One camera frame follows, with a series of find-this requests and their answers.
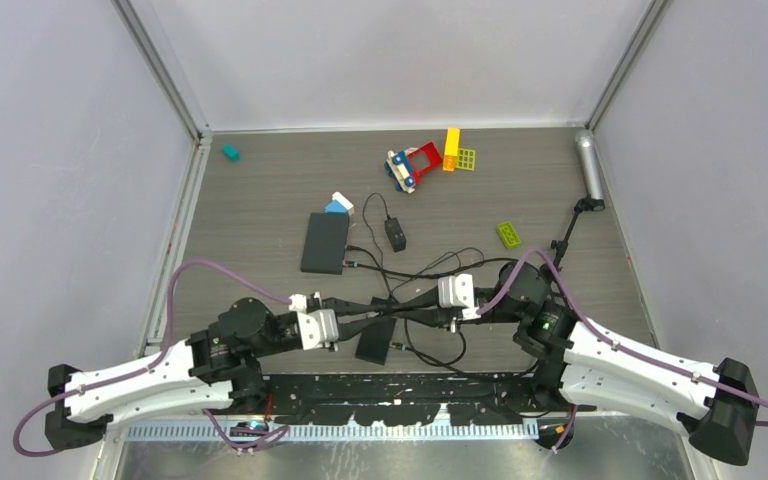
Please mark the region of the black mini tripod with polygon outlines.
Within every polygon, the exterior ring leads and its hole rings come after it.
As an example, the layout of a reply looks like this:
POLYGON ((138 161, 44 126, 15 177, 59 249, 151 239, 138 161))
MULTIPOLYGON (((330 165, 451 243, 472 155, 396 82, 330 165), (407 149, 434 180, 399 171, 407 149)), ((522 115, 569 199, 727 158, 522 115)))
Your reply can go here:
POLYGON ((552 240, 550 243, 550 248, 554 252, 552 263, 557 269, 560 269, 561 262, 567 253, 569 242, 579 216, 584 212, 601 212, 605 207, 606 204, 604 199, 594 199, 591 196, 580 198, 575 203, 564 236, 561 239, 552 240))

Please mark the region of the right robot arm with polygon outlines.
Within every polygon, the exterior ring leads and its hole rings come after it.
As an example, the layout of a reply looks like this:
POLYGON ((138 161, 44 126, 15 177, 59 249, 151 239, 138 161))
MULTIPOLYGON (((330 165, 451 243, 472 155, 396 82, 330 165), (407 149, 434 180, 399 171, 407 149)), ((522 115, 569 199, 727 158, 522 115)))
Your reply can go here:
POLYGON ((551 411, 583 406, 642 418, 683 434, 701 453, 745 466, 760 401, 751 371, 726 358, 714 365, 677 357, 612 332, 553 288, 552 268, 509 262, 491 289, 471 275, 438 279, 405 303, 427 308, 430 325, 513 323, 513 340, 535 360, 529 393, 551 411))

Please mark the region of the green toy brick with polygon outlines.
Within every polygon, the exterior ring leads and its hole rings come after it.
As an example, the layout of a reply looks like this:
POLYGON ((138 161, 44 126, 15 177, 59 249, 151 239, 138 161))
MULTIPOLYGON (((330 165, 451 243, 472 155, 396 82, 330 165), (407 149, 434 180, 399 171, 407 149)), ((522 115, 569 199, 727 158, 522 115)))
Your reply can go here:
POLYGON ((522 240, 511 222, 503 222, 496 226, 497 234, 507 250, 518 248, 522 240))

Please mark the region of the black power adapter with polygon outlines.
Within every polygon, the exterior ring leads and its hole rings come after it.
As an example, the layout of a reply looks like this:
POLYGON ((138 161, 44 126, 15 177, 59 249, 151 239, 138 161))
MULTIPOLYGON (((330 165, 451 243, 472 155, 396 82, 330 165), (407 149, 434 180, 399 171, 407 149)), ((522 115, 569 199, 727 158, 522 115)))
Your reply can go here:
POLYGON ((388 216, 384 221, 384 229, 394 253, 402 252, 407 247, 407 239, 400 221, 388 216))

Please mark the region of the silver microphone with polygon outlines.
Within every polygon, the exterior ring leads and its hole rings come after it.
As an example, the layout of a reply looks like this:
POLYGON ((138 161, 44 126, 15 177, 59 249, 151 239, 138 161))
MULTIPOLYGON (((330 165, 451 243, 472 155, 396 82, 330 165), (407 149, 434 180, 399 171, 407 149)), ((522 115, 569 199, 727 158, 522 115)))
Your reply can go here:
POLYGON ((593 200, 603 201, 603 182, 593 133, 588 130, 578 131, 575 135, 574 143, 581 164, 587 194, 593 200))

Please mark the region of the blue white toy brick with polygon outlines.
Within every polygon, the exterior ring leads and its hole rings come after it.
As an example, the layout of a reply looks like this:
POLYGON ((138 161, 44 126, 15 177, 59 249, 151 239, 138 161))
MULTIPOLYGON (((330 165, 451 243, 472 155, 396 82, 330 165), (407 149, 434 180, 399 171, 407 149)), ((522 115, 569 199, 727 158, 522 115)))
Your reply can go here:
POLYGON ((354 214, 354 211, 354 204, 339 191, 332 194, 331 201, 324 208, 327 214, 344 214, 349 217, 354 214))

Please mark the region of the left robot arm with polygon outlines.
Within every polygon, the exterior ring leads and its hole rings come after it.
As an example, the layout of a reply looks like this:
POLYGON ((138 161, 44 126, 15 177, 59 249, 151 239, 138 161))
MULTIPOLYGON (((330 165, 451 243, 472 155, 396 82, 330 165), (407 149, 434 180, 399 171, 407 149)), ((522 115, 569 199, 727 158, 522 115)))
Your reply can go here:
POLYGON ((339 317, 378 318, 398 309, 393 302, 302 302, 309 311, 275 314, 257 299, 243 298, 206 329, 156 354, 96 371, 66 364, 50 368, 54 407, 45 416, 47 441, 56 451, 81 448, 100 441, 114 425, 177 410, 256 413, 269 395, 260 358, 332 348, 370 324, 341 325, 339 317))

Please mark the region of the black network switch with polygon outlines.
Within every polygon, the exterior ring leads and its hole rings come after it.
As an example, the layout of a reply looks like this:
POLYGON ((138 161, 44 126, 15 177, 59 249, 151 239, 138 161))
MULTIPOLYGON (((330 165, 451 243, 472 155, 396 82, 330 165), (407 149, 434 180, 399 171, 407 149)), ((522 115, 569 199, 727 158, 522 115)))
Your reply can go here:
POLYGON ((386 317, 364 329, 360 334, 354 357, 364 362, 384 366, 396 323, 395 318, 386 317))

